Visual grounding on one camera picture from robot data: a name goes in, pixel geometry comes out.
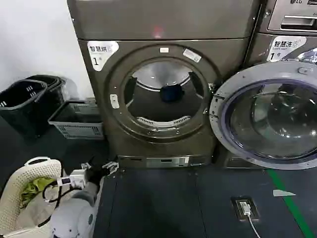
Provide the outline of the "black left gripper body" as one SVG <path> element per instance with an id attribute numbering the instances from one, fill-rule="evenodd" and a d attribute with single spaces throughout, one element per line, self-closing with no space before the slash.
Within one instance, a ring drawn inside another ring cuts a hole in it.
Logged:
<path id="1" fill-rule="evenodd" d="M 106 175 L 106 169 L 102 167 L 91 167 L 86 170 L 87 182 L 99 185 L 102 178 Z"/>

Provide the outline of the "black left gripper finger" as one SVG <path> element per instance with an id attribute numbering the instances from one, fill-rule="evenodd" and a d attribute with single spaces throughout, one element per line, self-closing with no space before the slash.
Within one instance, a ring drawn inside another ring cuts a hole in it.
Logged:
<path id="1" fill-rule="evenodd" d="M 91 158 L 89 161 L 81 163 L 81 169 L 86 170 L 86 171 L 91 171 L 93 168 L 93 158 Z"/>
<path id="2" fill-rule="evenodd" d="M 110 176 L 117 172 L 119 169 L 119 163 L 115 161 L 110 161 L 105 165 L 102 165 L 102 175 L 104 176 Z"/>

